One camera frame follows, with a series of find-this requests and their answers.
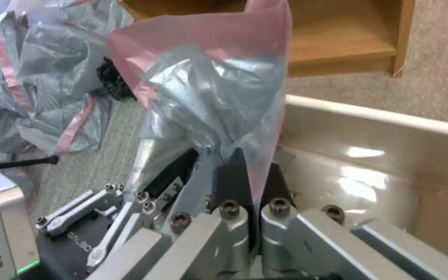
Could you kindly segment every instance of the clear plastic sheet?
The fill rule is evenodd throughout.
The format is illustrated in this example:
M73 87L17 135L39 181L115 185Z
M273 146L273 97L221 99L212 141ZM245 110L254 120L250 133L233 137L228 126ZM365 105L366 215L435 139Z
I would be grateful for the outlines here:
M96 151L110 101L96 76L105 35L132 21L115 0L54 1L0 16L0 151Z
M215 163L241 147L258 202L281 129L290 32L286 0L251 0L243 13L159 16L113 32L109 54L149 109L128 190L142 190L189 146Z

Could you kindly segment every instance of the black cable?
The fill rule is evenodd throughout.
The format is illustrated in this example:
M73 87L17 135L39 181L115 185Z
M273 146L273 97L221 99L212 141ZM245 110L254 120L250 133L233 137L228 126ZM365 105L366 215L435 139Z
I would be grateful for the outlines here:
M40 165L43 163L49 163L51 165L55 165L58 163L59 160L60 160L59 156L48 156L44 158L30 159L28 161L11 161L10 163L0 163L0 170L6 168L28 166L28 165Z

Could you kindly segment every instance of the wooden shelf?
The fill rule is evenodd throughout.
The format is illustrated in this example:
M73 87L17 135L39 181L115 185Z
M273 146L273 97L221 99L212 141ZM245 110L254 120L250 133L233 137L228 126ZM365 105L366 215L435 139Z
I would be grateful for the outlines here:
M243 11L245 0L120 0L136 20L161 14ZM290 0L290 76L401 68L414 0Z
M334 62L396 54L396 24L385 0L292 0L290 61Z

